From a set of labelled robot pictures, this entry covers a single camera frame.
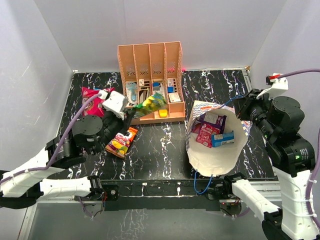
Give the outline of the orange Fox's candy bag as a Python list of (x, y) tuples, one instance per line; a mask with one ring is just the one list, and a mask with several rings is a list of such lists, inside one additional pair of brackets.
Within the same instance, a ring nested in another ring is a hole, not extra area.
[(138, 130), (129, 127), (126, 134), (118, 133), (105, 147), (105, 150), (116, 157), (124, 159), (131, 146)]

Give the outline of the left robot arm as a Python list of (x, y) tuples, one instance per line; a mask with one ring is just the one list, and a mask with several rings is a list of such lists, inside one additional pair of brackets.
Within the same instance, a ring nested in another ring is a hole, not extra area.
[(116, 134), (124, 134), (129, 129), (135, 113), (134, 109), (125, 110), (124, 119), (111, 111), (105, 112), (103, 117), (86, 115), (73, 119), (65, 133), (49, 141), (36, 156), (12, 171), (0, 172), (0, 206), (17, 210), (46, 198), (102, 198), (105, 191), (98, 176), (63, 180), (49, 177), (84, 163), (83, 152), (103, 152)]

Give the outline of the pink red snack packet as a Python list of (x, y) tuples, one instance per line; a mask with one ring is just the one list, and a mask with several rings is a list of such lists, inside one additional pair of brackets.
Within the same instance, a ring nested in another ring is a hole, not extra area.
[(101, 94), (101, 96), (95, 98), (86, 106), (86, 108), (82, 112), (82, 115), (83, 116), (93, 115), (93, 116), (98, 116), (102, 118), (104, 116), (103, 102), (107, 99), (108, 94), (114, 90), (115, 90), (114, 87), (104, 88), (104, 89), (99, 89), (99, 88), (89, 89), (87, 87), (82, 87), (81, 89), (82, 104), (84, 104), (92, 96), (96, 94)]

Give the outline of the green snack packet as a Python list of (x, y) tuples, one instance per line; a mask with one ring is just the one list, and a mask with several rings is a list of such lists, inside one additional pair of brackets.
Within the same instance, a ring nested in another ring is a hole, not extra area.
[(139, 103), (133, 107), (135, 110), (134, 119), (142, 118), (146, 115), (154, 113), (159, 109), (164, 108), (167, 105), (167, 101), (160, 93), (155, 93), (149, 96), (145, 101)]

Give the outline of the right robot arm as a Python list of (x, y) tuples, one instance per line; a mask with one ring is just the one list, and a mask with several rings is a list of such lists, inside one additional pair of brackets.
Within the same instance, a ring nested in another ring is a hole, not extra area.
[(253, 89), (233, 101), (235, 115), (251, 121), (265, 140), (265, 149), (280, 185), (281, 206), (261, 195), (243, 174), (223, 185), (223, 194), (239, 197), (257, 217), (269, 240), (318, 240), (320, 224), (313, 211), (313, 146), (299, 134), (305, 118), (298, 101), (287, 96), (269, 99)]

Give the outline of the blue checkered paper bag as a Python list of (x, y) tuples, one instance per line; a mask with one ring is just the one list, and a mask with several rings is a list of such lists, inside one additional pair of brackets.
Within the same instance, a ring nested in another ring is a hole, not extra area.
[[(218, 147), (206, 147), (196, 142), (198, 133), (192, 132), (192, 126), (199, 116), (211, 112), (216, 115), (226, 115), (224, 133), (234, 132), (234, 143)], [(217, 177), (228, 174), (236, 165), (238, 157), (248, 141), (251, 121), (237, 118), (232, 107), (217, 103), (196, 100), (188, 120), (185, 144), (188, 159), (197, 173), (204, 177)]]

